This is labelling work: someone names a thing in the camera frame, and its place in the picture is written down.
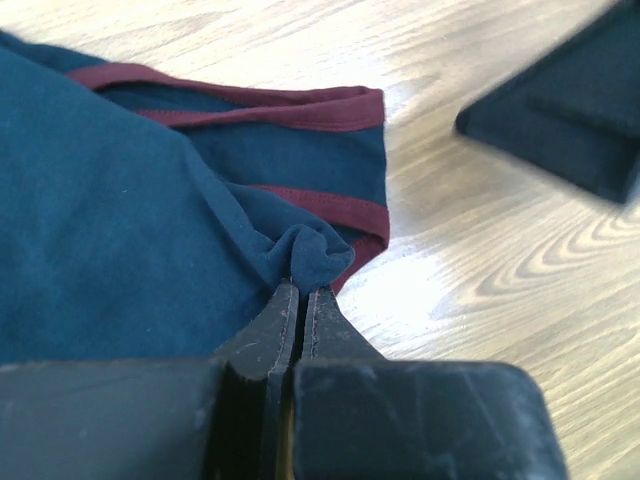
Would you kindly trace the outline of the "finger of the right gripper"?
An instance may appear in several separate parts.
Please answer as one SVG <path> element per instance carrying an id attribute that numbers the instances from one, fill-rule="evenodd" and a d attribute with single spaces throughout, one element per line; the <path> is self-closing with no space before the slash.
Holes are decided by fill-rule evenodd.
<path id="1" fill-rule="evenodd" d="M 639 185 L 639 4 L 591 24 L 461 110 L 456 131 L 597 196 Z"/>

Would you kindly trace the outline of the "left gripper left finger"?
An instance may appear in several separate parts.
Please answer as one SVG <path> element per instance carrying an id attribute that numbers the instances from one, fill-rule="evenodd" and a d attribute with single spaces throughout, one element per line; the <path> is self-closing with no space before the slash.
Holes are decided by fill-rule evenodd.
<path id="1" fill-rule="evenodd" d="M 6 364 L 5 479 L 274 479 L 298 290 L 196 359 Z"/>

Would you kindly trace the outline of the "navy basketball jersey 23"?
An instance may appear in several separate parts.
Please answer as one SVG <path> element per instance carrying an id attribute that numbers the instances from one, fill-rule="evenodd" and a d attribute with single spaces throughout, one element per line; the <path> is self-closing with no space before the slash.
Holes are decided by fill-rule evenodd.
<path id="1" fill-rule="evenodd" d="M 384 97 L 246 89 L 1 37 L 1 359 L 210 355 L 282 280 L 381 254 Z"/>

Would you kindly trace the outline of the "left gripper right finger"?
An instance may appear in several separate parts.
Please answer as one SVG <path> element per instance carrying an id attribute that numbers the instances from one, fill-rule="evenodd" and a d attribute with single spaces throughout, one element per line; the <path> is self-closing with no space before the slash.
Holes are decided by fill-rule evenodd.
<path id="1" fill-rule="evenodd" d="M 299 479 L 564 479 L 544 395 L 491 361 L 392 361 L 342 315 L 308 300 L 293 381 Z"/>

